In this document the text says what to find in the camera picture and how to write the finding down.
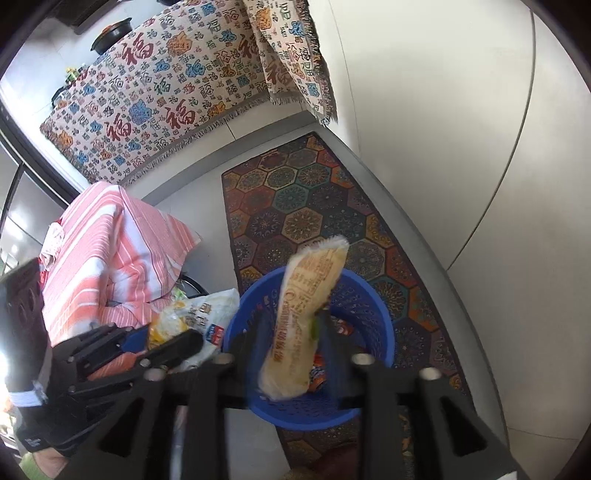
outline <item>gray floor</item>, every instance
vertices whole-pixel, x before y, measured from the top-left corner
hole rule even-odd
[[[506,442],[506,430],[492,374],[472,324],[447,274],[383,185],[329,130],[310,124],[266,141],[268,133],[249,135],[245,148],[261,144],[228,160],[162,200],[157,207],[197,231],[203,242],[189,255],[186,268],[209,291],[236,288],[230,237],[222,192],[221,175],[251,157],[278,147],[305,133],[316,131],[369,196],[398,238],[430,293],[452,339],[476,411],[496,435]],[[232,480],[276,480],[288,469],[274,428],[249,411],[231,411],[227,416],[230,475]]]

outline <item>blue plastic basket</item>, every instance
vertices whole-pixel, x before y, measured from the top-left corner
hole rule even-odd
[[[258,309],[268,308],[277,315],[279,292],[285,267],[260,278],[240,300],[223,340],[223,350],[232,339],[249,328]],[[376,291],[360,276],[343,270],[330,297],[330,312],[355,327],[356,342],[391,366],[394,360],[394,329],[388,309]],[[265,346],[265,353],[270,345]],[[272,402],[262,396],[251,397],[251,410],[260,418],[290,430],[321,430],[340,425],[355,417],[357,409],[338,410],[327,392],[307,393],[283,402]]]

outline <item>hexagon pattern rug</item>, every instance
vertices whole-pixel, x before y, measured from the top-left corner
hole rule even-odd
[[[287,264],[306,245],[340,233],[350,242],[345,267],[378,292],[396,338],[394,368],[437,367],[451,385],[470,395],[459,361],[431,298],[377,208],[315,133],[241,163],[222,175],[228,230],[240,293]],[[407,472],[412,441],[400,419]],[[317,432],[278,429],[292,467],[355,442],[359,421]]]

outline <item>pink and white striped towel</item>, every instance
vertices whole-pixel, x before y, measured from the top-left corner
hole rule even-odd
[[[110,322],[138,328],[152,321],[171,303],[184,259],[201,241],[184,223],[104,181],[81,193],[58,223],[64,238],[43,285],[52,345]],[[93,377],[133,361],[125,353]]]

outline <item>plastic bag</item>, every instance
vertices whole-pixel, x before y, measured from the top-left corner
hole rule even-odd
[[[348,241],[337,236],[290,258],[281,285],[273,345],[259,373],[259,388],[271,400],[287,400],[308,391],[318,347],[314,314],[328,302],[348,250]]]
[[[181,369],[197,367],[221,348],[223,335],[239,304],[240,295],[235,288],[195,299],[179,297],[150,324],[148,348],[162,345],[192,328],[203,335],[203,348],[186,359]]]

